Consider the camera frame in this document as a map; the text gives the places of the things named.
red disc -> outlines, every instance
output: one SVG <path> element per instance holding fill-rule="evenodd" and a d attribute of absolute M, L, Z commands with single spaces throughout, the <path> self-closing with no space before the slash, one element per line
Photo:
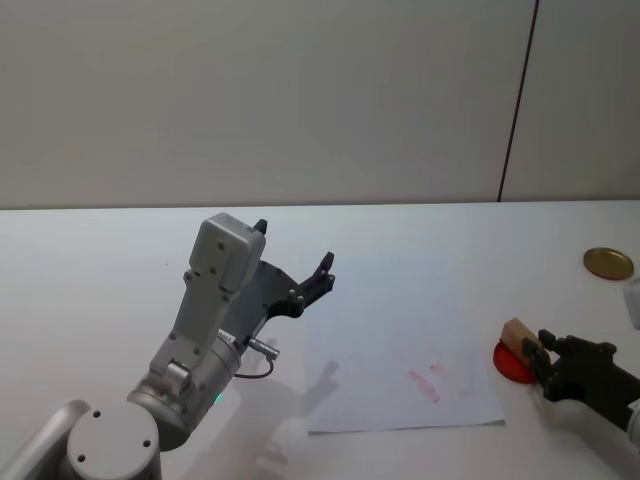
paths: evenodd
<path fill-rule="evenodd" d="M 493 349 L 493 364 L 509 380 L 517 383 L 536 383 L 536 377 L 531 369 L 511 353 L 502 342 L 498 342 Z"/>

cable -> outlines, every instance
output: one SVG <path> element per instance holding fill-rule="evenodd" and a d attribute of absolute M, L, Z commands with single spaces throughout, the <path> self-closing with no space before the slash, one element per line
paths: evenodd
<path fill-rule="evenodd" d="M 236 373 L 234 375 L 234 377 L 237 377 L 237 378 L 249 378 L 249 379 L 268 377 L 269 375 L 271 375 L 271 372 L 273 372 L 273 360 L 271 360 L 268 357 L 264 357 L 264 358 L 267 360 L 267 362 L 269 362 L 269 370 L 267 370 L 265 373 L 260 373 L 258 375 L 244 375 L 242 373 Z"/>
<path fill-rule="evenodd" d="M 529 29 L 529 39 L 527 40 L 527 50 L 524 54 L 524 65 L 522 66 L 522 75 L 520 77 L 520 87 L 518 88 L 518 98 L 516 100 L 516 110 L 513 112 L 513 121 L 511 122 L 511 132 L 509 133 L 509 142 L 507 144 L 507 154 L 504 159 L 504 167 L 502 168 L 502 178 L 500 179 L 500 188 L 498 189 L 498 202 L 502 201 L 502 191 L 504 190 L 504 182 L 507 178 L 507 167 L 511 157 L 511 147 L 513 147 L 513 137 L 516 133 L 516 124 L 518 123 L 518 113 L 520 112 L 520 102 L 522 101 L 522 92 L 524 91 L 524 82 L 527 78 L 527 68 L 529 67 L 529 56 L 531 55 L 531 45 L 533 44 L 533 33 L 536 29 L 536 20 L 538 19 L 538 7 L 540 0 L 535 0 L 533 6 L 533 17 L 531 18 L 531 28 Z"/>

small wooden block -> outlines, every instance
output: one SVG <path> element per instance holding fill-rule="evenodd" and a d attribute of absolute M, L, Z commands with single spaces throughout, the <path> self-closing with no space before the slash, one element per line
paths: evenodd
<path fill-rule="evenodd" d="M 502 340 L 502 343 L 504 343 L 505 346 L 516 357 L 518 357 L 518 359 L 522 363 L 524 363 L 525 365 L 529 365 L 529 359 L 522 353 L 522 340 L 524 340 L 525 338 L 530 338 L 531 340 L 533 340 L 544 351 L 544 347 L 542 346 L 540 340 L 538 340 L 538 337 L 520 320 L 514 318 L 513 320 L 509 320 L 504 324 L 502 335 L 500 335 L 500 340 Z"/>

white tabletop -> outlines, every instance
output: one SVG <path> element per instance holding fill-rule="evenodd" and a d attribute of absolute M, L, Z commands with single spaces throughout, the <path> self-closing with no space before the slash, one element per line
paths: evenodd
<path fill-rule="evenodd" d="M 0 212 L 0 464 L 66 400 L 123 401 L 182 299 L 200 222 L 221 209 Z M 298 280 L 331 250 L 445 253 L 506 415 L 506 426 L 308 436 L 302 319 L 263 338 L 282 355 L 265 380 L 234 381 L 189 442 L 163 455 L 167 479 L 635 478 L 640 456 L 586 407 L 551 405 L 497 374 L 491 353 L 514 316 L 607 340 L 640 376 L 640 332 L 620 283 L 582 266 L 593 246 L 640 266 L 640 202 L 223 209 L 269 220 L 263 255 Z M 340 279 L 335 288 L 340 288 Z"/>

